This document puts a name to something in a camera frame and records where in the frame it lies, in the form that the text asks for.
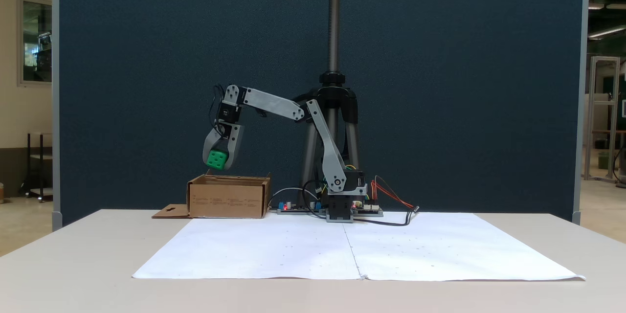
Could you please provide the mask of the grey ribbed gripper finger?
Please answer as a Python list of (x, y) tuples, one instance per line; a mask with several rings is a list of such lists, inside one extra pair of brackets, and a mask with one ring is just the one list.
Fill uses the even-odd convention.
[(225, 152), (218, 148), (220, 139), (221, 134), (215, 127), (206, 136), (202, 150), (202, 160), (209, 168), (225, 167)]

